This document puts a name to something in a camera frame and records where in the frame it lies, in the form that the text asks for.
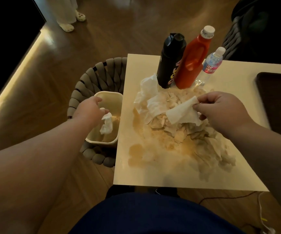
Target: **wooden floor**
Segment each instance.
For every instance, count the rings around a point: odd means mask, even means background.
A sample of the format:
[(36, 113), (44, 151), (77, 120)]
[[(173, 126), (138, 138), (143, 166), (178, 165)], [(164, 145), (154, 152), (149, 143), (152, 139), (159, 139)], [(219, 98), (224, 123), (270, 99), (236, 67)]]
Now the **wooden floor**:
[[(128, 53), (160, 55), (170, 32), (192, 40), (205, 25), (216, 28), (209, 52), (228, 32), (238, 0), (78, 0), (87, 21), (63, 32), (44, 0), (36, 0), (47, 19), (40, 37), (0, 96), (0, 150), (48, 131), (67, 119), (70, 95), (80, 76), (97, 62)], [(82, 155), (39, 234), (68, 233), (112, 185), (114, 169), (95, 165)], [(178, 189), (182, 198), (235, 197), (248, 191)], [(206, 200), (203, 205), (232, 224), (260, 227), (257, 194), (231, 200)], [(270, 193), (262, 196), (263, 217), (281, 233), (281, 207)], [(254, 233), (245, 227), (247, 233)]]

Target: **blue shirt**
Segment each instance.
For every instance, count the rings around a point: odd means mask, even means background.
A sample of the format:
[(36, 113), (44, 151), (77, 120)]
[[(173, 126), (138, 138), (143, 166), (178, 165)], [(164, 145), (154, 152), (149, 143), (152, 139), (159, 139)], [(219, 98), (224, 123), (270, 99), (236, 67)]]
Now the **blue shirt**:
[(147, 193), (124, 193), (102, 201), (88, 211), (69, 232), (84, 233), (244, 234), (194, 202)]

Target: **black tumbler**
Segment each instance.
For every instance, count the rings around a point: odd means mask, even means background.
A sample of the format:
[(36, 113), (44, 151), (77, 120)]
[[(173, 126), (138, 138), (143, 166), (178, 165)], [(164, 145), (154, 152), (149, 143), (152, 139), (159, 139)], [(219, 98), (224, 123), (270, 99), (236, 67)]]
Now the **black tumbler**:
[(157, 71), (158, 83), (162, 88), (171, 86), (185, 48), (186, 41), (182, 34), (172, 33), (164, 41)]

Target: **black bottle lid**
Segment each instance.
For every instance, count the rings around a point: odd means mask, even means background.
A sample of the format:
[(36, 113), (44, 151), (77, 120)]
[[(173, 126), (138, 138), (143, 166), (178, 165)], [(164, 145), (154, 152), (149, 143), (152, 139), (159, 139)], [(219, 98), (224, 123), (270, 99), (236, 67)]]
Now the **black bottle lid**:
[(179, 33), (171, 33), (164, 41), (163, 52), (169, 58), (182, 55), (186, 47), (185, 37)]

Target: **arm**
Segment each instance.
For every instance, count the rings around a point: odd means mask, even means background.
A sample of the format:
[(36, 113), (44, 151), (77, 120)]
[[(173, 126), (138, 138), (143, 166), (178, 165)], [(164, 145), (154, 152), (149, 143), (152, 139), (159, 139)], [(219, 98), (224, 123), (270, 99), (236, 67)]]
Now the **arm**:
[(1, 233), (37, 232), (86, 136), (108, 113), (99, 101), (83, 101), (72, 120), (0, 151)]
[(200, 119), (230, 139), (281, 204), (281, 135), (256, 124), (232, 94), (211, 92), (198, 98)]

